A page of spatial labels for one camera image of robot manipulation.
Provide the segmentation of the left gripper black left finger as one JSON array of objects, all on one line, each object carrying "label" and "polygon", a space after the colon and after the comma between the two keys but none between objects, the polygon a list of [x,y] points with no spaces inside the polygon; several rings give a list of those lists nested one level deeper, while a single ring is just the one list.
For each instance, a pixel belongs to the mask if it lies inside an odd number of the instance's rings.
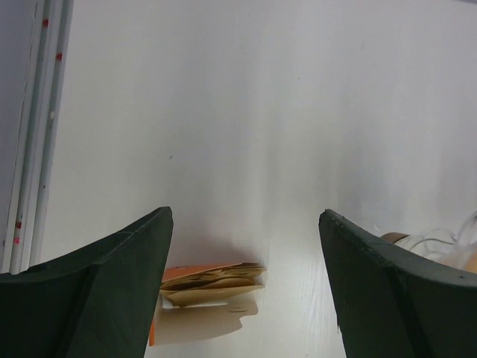
[{"label": "left gripper black left finger", "polygon": [[89,245],[1,276],[3,357],[143,357],[173,231],[160,207]]}]

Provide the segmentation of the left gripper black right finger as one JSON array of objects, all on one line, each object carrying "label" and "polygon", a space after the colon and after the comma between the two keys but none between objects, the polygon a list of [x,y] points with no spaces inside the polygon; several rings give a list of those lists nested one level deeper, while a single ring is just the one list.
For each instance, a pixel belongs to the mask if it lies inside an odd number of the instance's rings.
[{"label": "left gripper black right finger", "polygon": [[476,274],[411,253],[333,210],[318,227],[347,357],[476,356]]}]

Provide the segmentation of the orange coffee filter box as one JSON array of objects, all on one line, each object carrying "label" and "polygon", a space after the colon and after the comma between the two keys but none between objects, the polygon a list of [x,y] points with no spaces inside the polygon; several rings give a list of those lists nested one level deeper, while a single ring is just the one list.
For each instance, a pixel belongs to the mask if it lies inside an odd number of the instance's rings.
[{"label": "orange coffee filter box", "polygon": [[148,345],[153,347],[196,342],[240,330],[244,317],[258,313],[252,292],[221,302],[175,307],[163,299],[159,291]]}]

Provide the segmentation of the glass carafe with cork band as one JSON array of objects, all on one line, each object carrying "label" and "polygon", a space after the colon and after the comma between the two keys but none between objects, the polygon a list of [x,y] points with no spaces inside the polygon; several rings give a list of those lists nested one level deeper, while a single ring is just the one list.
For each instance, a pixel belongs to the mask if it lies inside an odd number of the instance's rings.
[{"label": "glass carafe with cork band", "polygon": [[457,233],[434,228],[414,235],[390,232],[380,238],[428,260],[476,273],[476,212],[464,221]]}]

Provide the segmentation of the white table edge rail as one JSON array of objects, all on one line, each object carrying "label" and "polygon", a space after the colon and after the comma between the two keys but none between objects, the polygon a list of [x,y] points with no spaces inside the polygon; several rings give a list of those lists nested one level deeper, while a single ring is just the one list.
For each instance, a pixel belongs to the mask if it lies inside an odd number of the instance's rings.
[{"label": "white table edge rail", "polygon": [[73,1],[1,2],[1,272],[40,261]]}]

